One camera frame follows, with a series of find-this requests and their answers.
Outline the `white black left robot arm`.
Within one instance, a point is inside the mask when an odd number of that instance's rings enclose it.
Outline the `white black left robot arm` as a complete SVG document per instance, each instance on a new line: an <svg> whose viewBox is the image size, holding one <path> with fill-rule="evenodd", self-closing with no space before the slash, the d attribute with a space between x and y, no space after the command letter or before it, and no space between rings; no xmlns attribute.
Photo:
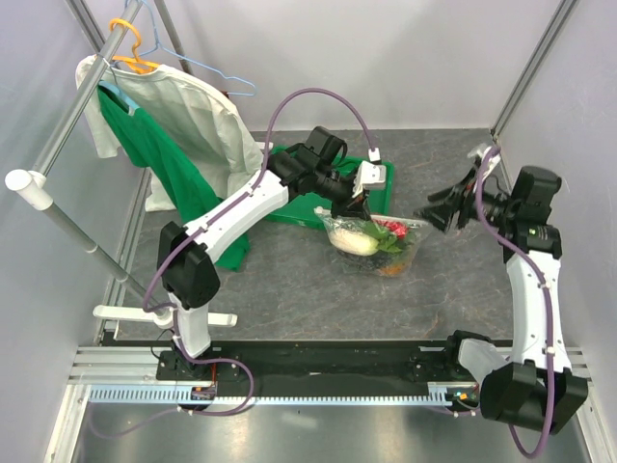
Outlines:
<svg viewBox="0 0 617 463"><path fill-rule="evenodd" d="M317 126L305 142L265 156L265 168L209 212L183 227L164 227L154 279L170 296L174 341L181 351L177 365L189 378L204 378L211 369L208 304L221 285L215 264L231 244L270 213L310 193L329 201L334 216L369 218L369 184L383 180L380 152L370 148L367 160L343 175L335 159L346 153L345 141Z"/></svg>

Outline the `orange carrot with green leaves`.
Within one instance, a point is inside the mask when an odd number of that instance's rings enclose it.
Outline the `orange carrot with green leaves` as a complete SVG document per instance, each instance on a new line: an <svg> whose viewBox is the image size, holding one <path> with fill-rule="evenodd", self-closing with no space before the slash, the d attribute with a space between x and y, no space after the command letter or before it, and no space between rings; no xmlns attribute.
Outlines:
<svg viewBox="0 0 617 463"><path fill-rule="evenodd" d="M402 254L404 260L397 265L393 265L381 270L378 273L382 276L393 277L402 273L410 264L416 252L416 232L409 225L407 236L398 239L388 229L374 223L375 237L379 241L378 252L389 254Z"/></svg>

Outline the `red chili pepper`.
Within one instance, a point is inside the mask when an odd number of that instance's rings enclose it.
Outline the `red chili pepper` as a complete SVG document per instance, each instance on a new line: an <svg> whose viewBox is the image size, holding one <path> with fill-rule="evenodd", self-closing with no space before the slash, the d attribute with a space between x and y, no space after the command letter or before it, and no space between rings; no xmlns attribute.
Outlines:
<svg viewBox="0 0 617 463"><path fill-rule="evenodd" d="M374 223L388 229L398 239L403 239L407 236L408 226L403 222L375 219Z"/></svg>

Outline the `clear dotted zip top bag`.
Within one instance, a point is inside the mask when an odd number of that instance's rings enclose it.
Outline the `clear dotted zip top bag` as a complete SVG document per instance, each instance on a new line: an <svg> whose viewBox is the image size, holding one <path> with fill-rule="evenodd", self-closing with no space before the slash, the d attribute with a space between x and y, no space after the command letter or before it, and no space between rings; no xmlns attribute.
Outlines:
<svg viewBox="0 0 617 463"><path fill-rule="evenodd" d="M409 268L432 226L420 219L372 214L369 220L334 217L316 207L331 245L353 270L394 277Z"/></svg>

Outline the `dark purple grape bunch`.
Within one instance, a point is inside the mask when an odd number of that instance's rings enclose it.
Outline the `dark purple grape bunch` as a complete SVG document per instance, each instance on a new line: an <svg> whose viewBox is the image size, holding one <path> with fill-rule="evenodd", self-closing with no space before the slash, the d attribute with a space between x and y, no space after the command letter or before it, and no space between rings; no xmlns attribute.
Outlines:
<svg viewBox="0 0 617 463"><path fill-rule="evenodd" d="M346 255L345 260L355 269L370 272L397 265L404 260L404 256L378 252L371 256Z"/></svg>

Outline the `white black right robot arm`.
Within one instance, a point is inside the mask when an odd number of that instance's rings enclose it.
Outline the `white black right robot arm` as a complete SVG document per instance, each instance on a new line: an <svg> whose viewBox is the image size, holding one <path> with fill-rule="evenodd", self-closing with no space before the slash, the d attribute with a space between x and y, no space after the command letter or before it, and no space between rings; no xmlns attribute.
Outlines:
<svg viewBox="0 0 617 463"><path fill-rule="evenodd" d="M561 332L562 243L549 217L562 180L550 170L524 166L512 192L483 193L478 210L476 177L471 169L430 195L415 215L441 232L486 220L497 234L512 290L512 351L503 358L489 338L457 330L442 354L443 372L456 380L471 374L484 418L556 434L588 397L587 381L574 375Z"/></svg>

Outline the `white radish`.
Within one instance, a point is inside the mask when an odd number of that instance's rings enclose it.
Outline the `white radish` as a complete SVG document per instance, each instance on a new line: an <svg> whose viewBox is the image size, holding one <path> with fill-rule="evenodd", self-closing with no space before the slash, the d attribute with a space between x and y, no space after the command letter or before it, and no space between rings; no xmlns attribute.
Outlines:
<svg viewBox="0 0 617 463"><path fill-rule="evenodd" d="M379 241L363 232L335 229L328 236L334 247L350 255L371 256L378 252Z"/></svg>

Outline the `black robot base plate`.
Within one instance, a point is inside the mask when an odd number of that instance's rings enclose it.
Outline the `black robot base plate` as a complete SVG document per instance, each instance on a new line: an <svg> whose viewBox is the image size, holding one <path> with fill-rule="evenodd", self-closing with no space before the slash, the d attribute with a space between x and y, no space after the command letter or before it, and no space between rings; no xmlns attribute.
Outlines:
<svg viewBox="0 0 617 463"><path fill-rule="evenodd" d="M474 382L450 359L443 340L215 340L201 357L239 361L256 380L351 373L413 383Z"/></svg>

